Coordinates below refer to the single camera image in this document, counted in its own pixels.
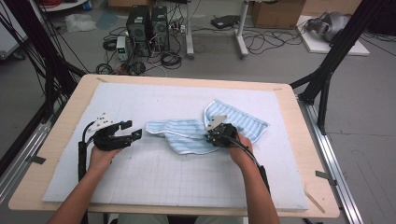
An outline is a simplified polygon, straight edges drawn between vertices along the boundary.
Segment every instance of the gray floor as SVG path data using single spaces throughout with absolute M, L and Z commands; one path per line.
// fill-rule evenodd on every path
M 204 15 L 200 6 L 197 15 Z M 80 8 L 54 13 L 52 17 L 62 20 L 64 15 L 87 13 Z M 88 12 L 94 21 L 109 16 L 102 9 Z M 207 24 L 213 17 L 194 18 L 193 23 Z M 115 19 L 107 28 L 91 32 L 64 34 L 64 38 L 90 71 L 104 61 L 103 37 L 124 25 L 125 19 Z M 284 46 L 265 51 L 245 60 L 239 59 L 231 34 L 194 36 L 196 53 L 193 61 L 183 59 L 177 70 L 159 68 L 148 71 L 146 76 L 184 77 L 253 82 L 291 83 L 318 68 L 325 55 L 308 53 L 304 45 Z M 396 53 L 396 44 L 376 39 L 370 41 Z M 396 223 L 396 58 L 361 39 L 370 51 L 369 57 L 347 56 L 336 70 L 330 90 L 326 128 L 335 155 L 340 162 L 346 182 L 365 223 Z M 64 48 L 68 61 L 79 66 L 71 51 Z M 18 134 L 44 101 L 38 81 L 29 61 L 7 60 L 0 62 L 0 156 L 6 152 Z M 6 200 L 0 205 L 2 223 L 45 222 L 49 212 L 10 211 Z M 343 216 L 336 219 L 313 219 L 324 223 L 347 223 Z M 282 223 L 303 223 L 297 218 L 282 218 Z

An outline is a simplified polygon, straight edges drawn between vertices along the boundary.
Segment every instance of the striped towel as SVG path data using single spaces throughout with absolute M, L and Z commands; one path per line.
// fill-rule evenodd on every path
M 256 119 L 239 109 L 214 100 L 205 109 L 205 124 L 198 119 L 166 119 L 149 121 L 146 131 L 165 137 L 177 154 L 206 154 L 218 150 L 206 142 L 205 127 L 216 115 L 227 115 L 224 123 L 231 123 L 242 135 L 256 142 L 268 127 L 268 123 Z

